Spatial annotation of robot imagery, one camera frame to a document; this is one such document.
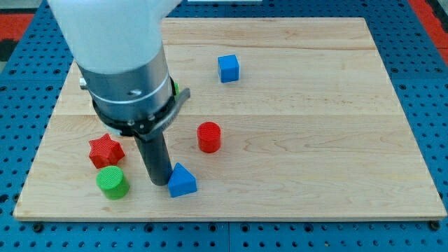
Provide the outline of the green block behind arm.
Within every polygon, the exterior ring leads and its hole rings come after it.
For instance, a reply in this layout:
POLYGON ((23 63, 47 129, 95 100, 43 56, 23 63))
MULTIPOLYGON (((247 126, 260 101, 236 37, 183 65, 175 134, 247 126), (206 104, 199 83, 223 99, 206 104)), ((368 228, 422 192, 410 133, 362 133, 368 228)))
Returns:
POLYGON ((177 97, 179 95, 179 84, 178 83, 174 83, 174 91, 175 91, 175 97, 177 97))

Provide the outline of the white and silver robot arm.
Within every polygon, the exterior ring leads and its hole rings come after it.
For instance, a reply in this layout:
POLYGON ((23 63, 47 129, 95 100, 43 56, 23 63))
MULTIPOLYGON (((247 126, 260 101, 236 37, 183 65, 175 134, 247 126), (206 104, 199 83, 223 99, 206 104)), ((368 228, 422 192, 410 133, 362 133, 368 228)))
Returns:
POLYGON ((161 22, 181 0, 48 0, 100 120, 123 136, 163 133, 189 98, 176 94, 161 22))

